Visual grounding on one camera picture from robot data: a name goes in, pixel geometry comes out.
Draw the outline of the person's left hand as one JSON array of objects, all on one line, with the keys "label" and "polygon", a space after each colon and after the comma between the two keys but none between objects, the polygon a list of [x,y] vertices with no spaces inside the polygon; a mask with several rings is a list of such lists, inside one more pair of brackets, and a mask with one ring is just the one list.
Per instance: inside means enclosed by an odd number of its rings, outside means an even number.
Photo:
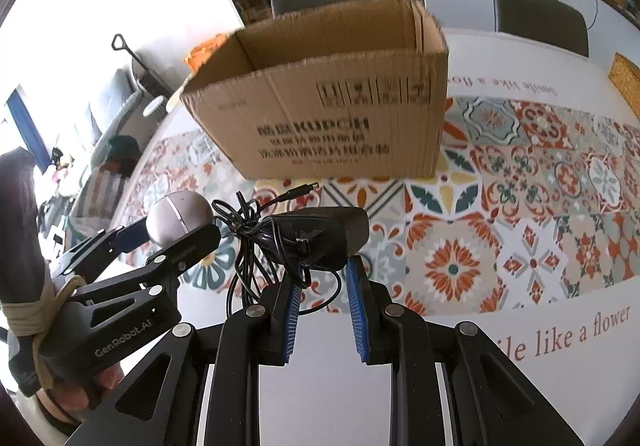
[{"label": "person's left hand", "polygon": [[[99,394],[104,400],[123,378],[122,366],[116,364],[98,374],[93,383],[99,388]],[[68,424],[81,422],[89,408],[86,391],[81,386],[66,381],[56,381],[53,388],[39,390],[36,396],[48,414]]]}]

